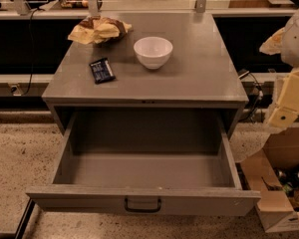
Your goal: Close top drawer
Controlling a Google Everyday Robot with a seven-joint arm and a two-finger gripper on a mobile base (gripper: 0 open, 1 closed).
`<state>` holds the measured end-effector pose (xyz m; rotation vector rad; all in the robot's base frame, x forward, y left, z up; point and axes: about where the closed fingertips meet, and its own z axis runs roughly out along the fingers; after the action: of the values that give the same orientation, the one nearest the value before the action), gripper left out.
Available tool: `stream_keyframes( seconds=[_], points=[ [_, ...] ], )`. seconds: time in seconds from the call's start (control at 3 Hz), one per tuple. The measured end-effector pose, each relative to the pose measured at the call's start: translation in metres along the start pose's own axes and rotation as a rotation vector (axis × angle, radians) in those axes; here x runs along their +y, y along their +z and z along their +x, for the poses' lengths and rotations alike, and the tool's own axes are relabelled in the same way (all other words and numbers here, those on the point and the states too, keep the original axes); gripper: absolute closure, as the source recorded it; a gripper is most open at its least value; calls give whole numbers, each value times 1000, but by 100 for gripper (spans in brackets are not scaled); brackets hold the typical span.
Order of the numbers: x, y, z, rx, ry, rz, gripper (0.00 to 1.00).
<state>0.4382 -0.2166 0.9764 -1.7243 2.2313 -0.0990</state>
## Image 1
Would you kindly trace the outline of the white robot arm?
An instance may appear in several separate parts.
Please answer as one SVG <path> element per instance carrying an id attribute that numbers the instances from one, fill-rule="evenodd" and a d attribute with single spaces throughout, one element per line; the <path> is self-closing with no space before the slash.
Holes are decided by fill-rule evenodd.
<path id="1" fill-rule="evenodd" d="M 281 60 L 292 67 L 267 116 L 269 125 L 288 127 L 299 116 L 299 9 L 283 28 L 260 46 L 259 51 L 267 55 L 279 54 Z"/>

